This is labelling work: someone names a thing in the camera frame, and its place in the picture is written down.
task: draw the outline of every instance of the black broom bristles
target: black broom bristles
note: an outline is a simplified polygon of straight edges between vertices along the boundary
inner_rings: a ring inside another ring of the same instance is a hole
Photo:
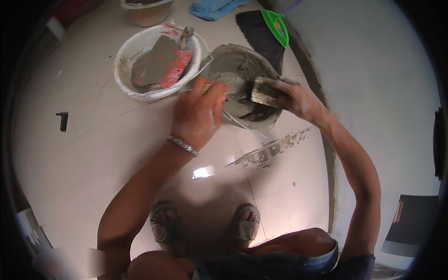
[[[249,45],[264,56],[279,75],[282,75],[284,47],[272,35],[261,12],[239,13],[235,19]]]

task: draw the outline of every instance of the person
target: person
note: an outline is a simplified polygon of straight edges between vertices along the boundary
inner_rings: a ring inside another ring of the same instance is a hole
[[[101,219],[97,248],[106,253],[107,273],[100,280],[371,278],[381,197],[372,160],[306,85],[276,81],[271,86],[287,94],[282,101],[289,111],[319,127],[327,137],[355,194],[356,207],[339,261],[336,240],[319,228],[249,248],[261,218],[249,203],[235,213],[228,255],[214,261],[185,256],[179,211],[170,202],[155,202],[164,182],[197,156],[220,127],[228,89],[222,82],[198,77],[191,92],[182,93],[175,105],[169,141],[119,191]],[[155,240],[165,251],[146,252],[131,262],[132,240],[148,216]]]

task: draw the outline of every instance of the metal bracelet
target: metal bracelet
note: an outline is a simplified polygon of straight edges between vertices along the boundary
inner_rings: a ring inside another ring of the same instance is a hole
[[[198,157],[198,155],[199,155],[198,152],[192,146],[188,145],[187,143],[180,140],[179,138],[170,135],[170,136],[168,136],[167,140],[169,142],[173,143],[174,145],[181,147],[185,151],[191,153],[195,158]]]

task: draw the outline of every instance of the broom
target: broom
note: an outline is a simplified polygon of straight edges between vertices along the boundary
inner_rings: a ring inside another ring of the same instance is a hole
[[[269,10],[239,13],[235,19],[249,45],[261,54],[282,75],[283,54],[289,45],[289,35],[281,18],[299,5],[298,0],[283,13]]]

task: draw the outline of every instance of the foot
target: foot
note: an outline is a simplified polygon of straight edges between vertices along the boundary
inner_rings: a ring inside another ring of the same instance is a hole
[[[167,220],[175,220],[177,219],[176,211],[173,209],[168,210],[160,210],[155,217],[152,219],[152,221],[167,221]],[[163,232],[162,228],[158,228],[156,231],[153,231],[154,237],[156,240],[159,240],[161,236],[166,234]],[[175,242],[175,243],[159,243],[160,247],[176,256],[176,257],[185,257],[186,256],[186,245],[184,241],[181,242]]]
[[[247,221],[252,221],[252,222],[260,221],[260,219],[257,217],[257,214],[255,212],[249,212],[247,210],[244,210],[243,212],[241,212],[239,218],[241,220],[247,220]],[[249,247],[251,242],[252,242],[252,240],[242,240],[242,239],[237,239],[237,238],[231,236],[229,248],[230,248],[231,252],[233,252],[233,253],[243,252],[245,249],[247,249]]]

